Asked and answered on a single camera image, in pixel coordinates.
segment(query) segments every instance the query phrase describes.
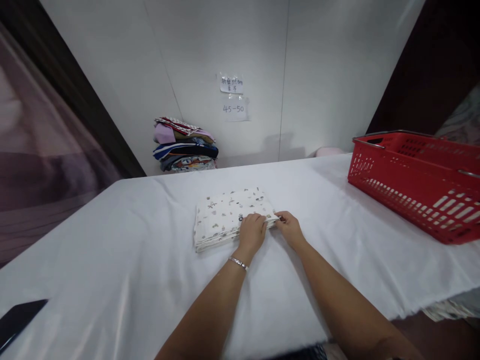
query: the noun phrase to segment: hand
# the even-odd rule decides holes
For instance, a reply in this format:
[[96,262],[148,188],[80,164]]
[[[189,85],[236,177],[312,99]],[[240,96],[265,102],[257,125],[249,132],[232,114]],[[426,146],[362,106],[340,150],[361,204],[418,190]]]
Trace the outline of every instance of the hand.
[[288,245],[295,250],[299,245],[306,243],[299,221],[288,211],[276,212],[280,220],[275,221],[275,225],[280,229]]
[[243,262],[251,261],[264,243],[265,232],[267,231],[266,219],[265,216],[254,213],[244,217],[241,221],[238,250],[247,258],[239,260]]

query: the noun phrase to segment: bangle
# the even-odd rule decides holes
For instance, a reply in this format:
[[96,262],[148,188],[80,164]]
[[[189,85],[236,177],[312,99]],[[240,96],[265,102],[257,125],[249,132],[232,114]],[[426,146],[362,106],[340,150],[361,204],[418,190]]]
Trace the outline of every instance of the bangle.
[[245,265],[243,262],[241,262],[240,260],[234,258],[233,256],[230,256],[228,258],[228,260],[232,260],[234,263],[237,263],[238,265],[240,265],[242,268],[245,269],[245,271],[247,272],[249,270],[249,267],[247,265]]

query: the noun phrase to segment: handwritten note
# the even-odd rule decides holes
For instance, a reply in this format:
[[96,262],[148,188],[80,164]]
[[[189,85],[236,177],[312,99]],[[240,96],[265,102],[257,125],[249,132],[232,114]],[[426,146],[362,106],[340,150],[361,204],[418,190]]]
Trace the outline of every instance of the handwritten note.
[[241,96],[226,97],[221,102],[222,117],[228,122],[247,121],[247,99]]
[[230,94],[244,93],[244,80],[242,76],[228,76],[220,73],[220,91]]

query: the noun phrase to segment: white table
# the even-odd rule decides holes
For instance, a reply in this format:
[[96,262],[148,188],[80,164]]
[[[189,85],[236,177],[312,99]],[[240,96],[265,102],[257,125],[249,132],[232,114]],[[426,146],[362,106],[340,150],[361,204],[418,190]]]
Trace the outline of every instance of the white table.
[[[122,180],[0,270],[0,316],[50,301],[2,360],[153,359],[235,244],[197,254],[195,206],[262,187],[386,317],[480,286],[480,241],[446,246],[347,183],[351,155]],[[227,358],[328,331],[296,255],[270,230],[241,291]]]

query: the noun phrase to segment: forearm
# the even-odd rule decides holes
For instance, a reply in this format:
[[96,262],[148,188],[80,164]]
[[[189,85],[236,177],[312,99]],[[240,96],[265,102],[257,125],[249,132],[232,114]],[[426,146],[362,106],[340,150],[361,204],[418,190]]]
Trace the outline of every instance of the forearm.
[[307,241],[300,241],[295,251],[328,328],[349,359],[381,358],[394,348],[402,352],[397,355],[421,359],[408,340]]
[[[250,266],[253,255],[232,256]],[[246,271],[228,260],[191,305],[155,360],[218,359],[232,326]]]

